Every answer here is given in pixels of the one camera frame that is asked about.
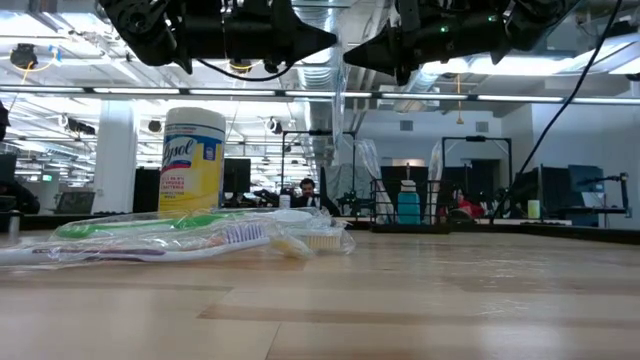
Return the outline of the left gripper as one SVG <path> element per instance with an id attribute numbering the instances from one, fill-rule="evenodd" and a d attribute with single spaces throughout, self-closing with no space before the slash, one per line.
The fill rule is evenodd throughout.
<path id="1" fill-rule="evenodd" d="M 271 67 L 328 62 L 336 35 L 299 21 L 296 29 L 309 41 L 294 51 L 295 26 L 290 0 L 184 0 L 182 66 L 196 59 L 260 59 Z"/>

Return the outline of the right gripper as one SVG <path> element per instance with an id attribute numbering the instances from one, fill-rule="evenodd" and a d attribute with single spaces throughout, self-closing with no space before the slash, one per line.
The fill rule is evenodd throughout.
<path id="1" fill-rule="evenodd" d="M 503 13 L 508 0 L 399 0 L 400 29 L 384 27 L 350 48 L 344 62 L 392 76 L 406 83 L 414 70 L 429 62 L 447 62 L 477 53 L 496 52 L 507 42 Z M 400 40 L 399 76 L 387 58 Z"/>

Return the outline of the clear plastic bag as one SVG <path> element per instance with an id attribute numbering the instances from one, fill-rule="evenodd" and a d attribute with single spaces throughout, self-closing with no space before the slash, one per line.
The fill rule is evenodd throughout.
<path id="1" fill-rule="evenodd" d="M 392 224 L 395 220 L 395 210 L 382 179 L 375 143 L 371 139 L 360 139 L 355 142 L 355 147 L 361 155 L 364 167 L 372 178 L 371 199 L 374 203 L 374 222 L 378 225 Z"/>

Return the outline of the teal toothbrush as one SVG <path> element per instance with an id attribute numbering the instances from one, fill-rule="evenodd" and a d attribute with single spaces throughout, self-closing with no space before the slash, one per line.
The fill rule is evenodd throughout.
<path id="1" fill-rule="evenodd" d="M 428 173 L 425 223 L 434 225 L 437 222 L 437 198 L 440 191 L 443 172 L 442 142 L 437 142 L 431 152 Z"/>

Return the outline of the blue mouthwash bottle white cap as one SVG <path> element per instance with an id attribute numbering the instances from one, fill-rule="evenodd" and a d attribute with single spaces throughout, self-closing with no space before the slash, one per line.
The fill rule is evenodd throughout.
<path id="1" fill-rule="evenodd" d="M 421 223 L 420 196 L 413 180 L 402 180 L 397 196 L 397 217 L 401 225 Z"/>

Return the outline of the purple toothbrush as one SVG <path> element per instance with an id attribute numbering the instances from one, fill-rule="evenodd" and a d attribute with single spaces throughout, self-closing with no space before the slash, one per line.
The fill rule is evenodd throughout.
<path id="1" fill-rule="evenodd" d="M 0 248 L 0 266 L 69 264 L 88 261 L 184 262 L 263 246 L 263 226 L 221 225 L 164 233 L 48 240 Z"/>

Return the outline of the grey monitor on arm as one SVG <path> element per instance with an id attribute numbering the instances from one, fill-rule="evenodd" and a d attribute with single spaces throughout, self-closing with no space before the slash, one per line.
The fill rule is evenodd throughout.
<path id="1" fill-rule="evenodd" d="M 629 175 L 626 172 L 605 175 L 600 167 L 586 165 L 569 165 L 568 171 L 570 191 L 581 197 L 581 204 L 563 209 L 562 214 L 570 218 L 574 225 L 599 227 L 600 218 L 608 225 L 609 215 L 632 217 L 627 189 Z M 619 204 L 607 199 L 607 183 L 619 185 Z"/>

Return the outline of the black computer monitor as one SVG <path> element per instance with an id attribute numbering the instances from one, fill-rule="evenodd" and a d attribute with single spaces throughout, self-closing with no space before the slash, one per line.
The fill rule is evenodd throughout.
<path id="1" fill-rule="evenodd" d="M 251 187 L 251 160 L 226 158 L 224 161 L 223 191 L 248 193 Z"/>

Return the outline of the person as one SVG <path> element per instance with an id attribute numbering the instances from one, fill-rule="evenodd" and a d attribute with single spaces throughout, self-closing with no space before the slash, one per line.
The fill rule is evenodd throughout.
<path id="1" fill-rule="evenodd" d="M 337 217 L 340 215 L 337 206 L 326 195 L 318 195 L 314 192 L 315 183 L 312 179 L 304 178 L 300 182 L 299 187 L 301 189 L 302 195 L 299 197 L 294 197 L 291 200 L 292 208 L 315 207 L 317 209 L 326 209 L 333 217 Z"/>
<path id="2" fill-rule="evenodd" d="M 484 209 L 466 197 L 460 187 L 444 188 L 438 195 L 438 218 L 441 222 L 473 222 L 484 216 Z"/>

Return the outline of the yellow disinfecting wipes canister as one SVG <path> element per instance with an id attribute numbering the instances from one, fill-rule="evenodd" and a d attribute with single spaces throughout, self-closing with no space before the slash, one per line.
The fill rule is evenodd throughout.
<path id="1" fill-rule="evenodd" d="M 211 210 L 219 206 L 224 176 L 225 117 L 198 107 L 168 111 L 160 169 L 158 210 Z"/>

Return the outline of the dark desk monitors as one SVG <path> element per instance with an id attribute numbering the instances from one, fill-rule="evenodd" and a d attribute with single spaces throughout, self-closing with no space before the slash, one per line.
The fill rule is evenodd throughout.
<path id="1" fill-rule="evenodd" d="M 513 199 L 521 205 L 539 200 L 547 213 L 570 205 L 570 179 L 567 168 L 542 166 L 517 175 L 513 185 Z"/>

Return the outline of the black cabinet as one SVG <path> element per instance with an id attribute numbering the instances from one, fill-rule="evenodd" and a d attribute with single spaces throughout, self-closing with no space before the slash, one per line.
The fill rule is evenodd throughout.
<path id="1" fill-rule="evenodd" d="M 158 210 L 160 171 L 138 168 L 135 173 L 133 212 L 146 213 Z"/>

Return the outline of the white pillar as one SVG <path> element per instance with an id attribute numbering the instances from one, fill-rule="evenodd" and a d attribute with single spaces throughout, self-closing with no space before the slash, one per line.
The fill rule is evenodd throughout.
<path id="1" fill-rule="evenodd" d="M 130 101 L 103 100 L 97 132 L 94 213 L 133 209 L 139 119 Z"/>

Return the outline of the dark laptop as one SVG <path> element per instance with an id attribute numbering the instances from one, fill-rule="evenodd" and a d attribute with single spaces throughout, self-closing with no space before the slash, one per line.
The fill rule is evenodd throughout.
<path id="1" fill-rule="evenodd" d="M 63 192 L 58 200 L 55 214 L 82 215 L 92 212 L 95 193 L 91 191 Z"/>

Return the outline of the black metal frame stand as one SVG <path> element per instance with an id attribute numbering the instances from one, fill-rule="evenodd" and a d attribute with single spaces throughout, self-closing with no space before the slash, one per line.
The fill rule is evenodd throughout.
<path id="1" fill-rule="evenodd" d="M 280 155 L 281 155 L 281 163 L 280 163 L 280 189 L 278 194 L 279 195 L 283 195 L 285 192 L 285 186 L 284 186 L 284 167 L 285 167 L 285 152 L 286 152 L 286 148 L 289 146 L 289 143 L 286 141 L 286 137 L 289 134 L 295 134 L 296 136 L 299 135 L 307 135 L 308 137 L 329 137 L 333 135 L 333 132 L 331 130 L 320 130 L 320 129 L 316 129 L 316 130 L 284 130 L 281 133 L 281 144 L 280 144 Z M 348 192 L 348 199 L 351 202 L 354 202 L 355 199 L 357 198 L 357 192 L 356 192 L 356 188 L 355 188 L 355 179 L 356 179 L 356 169 L 355 169 L 355 150 L 356 150 L 356 146 L 355 146 L 355 140 L 356 140 L 356 132 L 355 131 L 343 131 L 342 132 L 343 135 L 346 136 L 350 136 L 352 138 L 352 171 L 351 171 L 351 188 L 350 191 Z M 320 170 L 320 193 L 321 194 L 326 194 L 327 189 L 323 186 L 326 185 L 326 167 L 324 166 L 318 166 L 319 170 Z"/>
<path id="2" fill-rule="evenodd" d="M 508 158 L 508 186 L 507 186 L 507 190 L 503 194 L 501 200 L 499 202 L 492 201 L 491 202 L 491 209 L 490 210 L 485 210 L 485 213 L 484 213 L 484 215 L 489 217 L 489 223 L 493 224 L 497 217 L 502 217 L 503 216 L 504 204 L 506 203 L 506 200 L 507 200 L 508 195 L 510 193 L 510 187 L 513 184 L 513 181 L 514 181 L 513 157 L 512 157 L 512 140 L 510 138 L 485 137 L 485 136 L 482 136 L 482 135 L 473 135 L 473 136 L 465 136 L 465 137 L 443 137 L 441 139 L 442 150 L 443 150 L 443 153 L 442 153 L 443 172 L 442 172 L 441 182 L 442 183 L 446 183 L 450 188 L 452 188 L 455 185 L 455 182 L 447 177 L 447 175 L 451 174 L 451 172 L 446 170 L 446 163 L 447 163 L 447 154 L 451 149 L 454 148 L 454 145 L 452 145 L 450 148 L 448 148 L 446 146 L 446 142 L 448 140 L 453 140 L 455 143 L 458 143 L 460 141 L 474 142 L 474 143 L 481 143 L 481 142 L 491 141 L 498 148 L 501 148 L 501 146 L 498 144 L 498 141 L 502 141 L 502 142 L 504 142 L 506 144 L 507 149 L 503 149 L 503 152 L 507 154 L 507 158 Z M 446 222 L 446 223 L 447 224 L 471 224 L 473 222 L 455 221 L 455 222 Z"/>

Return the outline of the black aluminium table frame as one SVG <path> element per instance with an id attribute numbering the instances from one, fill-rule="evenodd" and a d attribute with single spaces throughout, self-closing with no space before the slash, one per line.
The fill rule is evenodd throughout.
<path id="1" fill-rule="evenodd" d="M 25 215 L 20 222 L 20 230 L 53 230 L 69 222 L 105 219 L 89 215 Z M 369 220 L 346 220 L 347 230 L 371 230 Z M 536 235 L 543 237 L 567 238 L 584 241 L 640 246 L 640 230 L 601 229 L 545 223 L 525 222 L 521 224 L 450 224 L 450 233 L 505 233 Z"/>

